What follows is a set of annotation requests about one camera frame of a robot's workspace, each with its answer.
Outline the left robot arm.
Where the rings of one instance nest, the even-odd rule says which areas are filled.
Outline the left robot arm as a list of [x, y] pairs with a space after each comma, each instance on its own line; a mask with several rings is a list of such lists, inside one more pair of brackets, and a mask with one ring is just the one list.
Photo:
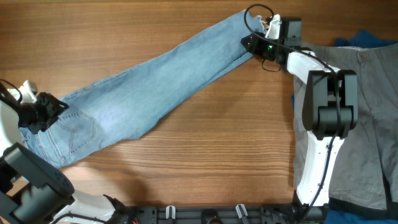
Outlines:
[[23, 145], [21, 128], [47, 130], [68, 109], [25, 81], [1, 80], [1, 217], [9, 223], [131, 223], [134, 212], [107, 195], [75, 190], [53, 165]]

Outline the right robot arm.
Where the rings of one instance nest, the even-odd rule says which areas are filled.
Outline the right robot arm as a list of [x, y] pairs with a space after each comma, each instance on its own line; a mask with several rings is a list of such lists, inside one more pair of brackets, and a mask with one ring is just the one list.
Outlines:
[[336, 155], [358, 120], [357, 76], [353, 70], [328, 65], [301, 46], [301, 18], [275, 15], [264, 24], [265, 33], [251, 31], [241, 43], [248, 52], [276, 62], [304, 82], [302, 123], [308, 139], [292, 203], [266, 205], [264, 216], [269, 222], [322, 222], [329, 209]]

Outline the light blue jeans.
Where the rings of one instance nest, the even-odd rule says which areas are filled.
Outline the light blue jeans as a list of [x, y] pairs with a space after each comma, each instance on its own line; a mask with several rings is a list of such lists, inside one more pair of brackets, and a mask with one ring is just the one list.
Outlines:
[[179, 104], [252, 57], [241, 39], [263, 32], [245, 12], [174, 49], [62, 97], [68, 105], [46, 131], [20, 130], [26, 148], [56, 168], [122, 140], [139, 139]]

